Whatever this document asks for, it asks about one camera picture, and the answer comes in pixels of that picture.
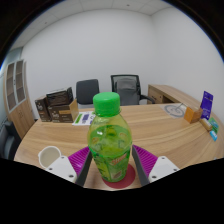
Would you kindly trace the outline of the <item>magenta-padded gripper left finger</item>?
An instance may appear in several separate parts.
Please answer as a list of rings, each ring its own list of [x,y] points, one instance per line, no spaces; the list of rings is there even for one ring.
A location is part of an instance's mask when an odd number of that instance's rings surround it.
[[[83,186],[89,171],[92,154],[88,147],[80,149],[69,157],[60,156],[46,170],[65,180]]]

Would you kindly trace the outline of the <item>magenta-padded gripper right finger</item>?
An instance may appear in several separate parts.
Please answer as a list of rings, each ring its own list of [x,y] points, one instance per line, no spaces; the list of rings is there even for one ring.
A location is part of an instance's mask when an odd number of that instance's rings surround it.
[[[142,186],[179,171],[179,168],[166,156],[157,157],[136,145],[132,146],[132,156]]]

